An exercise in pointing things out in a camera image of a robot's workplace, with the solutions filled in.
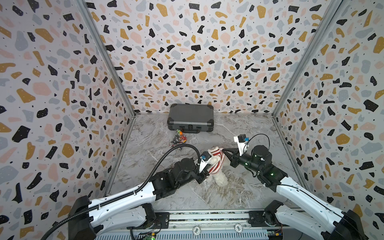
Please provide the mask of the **white teddy bear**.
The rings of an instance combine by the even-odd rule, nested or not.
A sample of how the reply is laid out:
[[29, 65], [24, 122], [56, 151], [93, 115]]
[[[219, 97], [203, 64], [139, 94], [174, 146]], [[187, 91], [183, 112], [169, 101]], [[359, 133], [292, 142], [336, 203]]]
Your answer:
[[208, 164], [210, 164], [210, 177], [213, 177], [219, 187], [225, 187], [228, 184], [228, 178], [223, 172], [223, 166], [227, 157], [223, 153], [223, 148], [214, 147], [209, 149], [208, 153], [211, 155], [211, 158], [208, 160]]

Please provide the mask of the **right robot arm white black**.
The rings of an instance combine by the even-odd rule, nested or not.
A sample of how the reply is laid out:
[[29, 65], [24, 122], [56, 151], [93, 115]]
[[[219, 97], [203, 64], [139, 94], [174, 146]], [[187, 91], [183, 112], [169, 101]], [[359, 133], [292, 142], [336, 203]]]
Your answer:
[[273, 165], [272, 154], [267, 147], [255, 146], [250, 154], [235, 148], [223, 149], [223, 153], [232, 167], [243, 166], [265, 187], [302, 209], [297, 212], [274, 200], [264, 210], [267, 225], [287, 225], [315, 240], [367, 239], [358, 214], [352, 210], [344, 212], [300, 186], [287, 173]]

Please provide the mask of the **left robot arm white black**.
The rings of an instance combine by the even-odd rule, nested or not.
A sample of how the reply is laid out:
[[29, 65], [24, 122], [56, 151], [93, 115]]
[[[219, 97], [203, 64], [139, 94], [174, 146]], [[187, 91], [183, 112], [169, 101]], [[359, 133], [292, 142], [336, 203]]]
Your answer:
[[182, 159], [172, 168], [157, 172], [144, 186], [90, 200], [76, 199], [69, 213], [69, 239], [94, 240], [98, 235], [118, 228], [148, 228], [156, 220], [152, 203], [173, 195], [192, 181], [202, 183], [211, 164], [199, 159]]

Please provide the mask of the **red white striped knitted sweater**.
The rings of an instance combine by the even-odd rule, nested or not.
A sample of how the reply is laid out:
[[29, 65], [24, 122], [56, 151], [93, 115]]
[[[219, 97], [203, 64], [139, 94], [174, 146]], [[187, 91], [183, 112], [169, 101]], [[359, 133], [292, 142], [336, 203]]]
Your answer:
[[224, 159], [225, 159], [225, 155], [222, 152], [222, 148], [219, 148], [219, 147], [209, 149], [208, 152], [212, 155], [212, 158], [209, 161], [209, 163], [211, 164], [209, 168], [209, 174], [214, 175], [221, 170]]

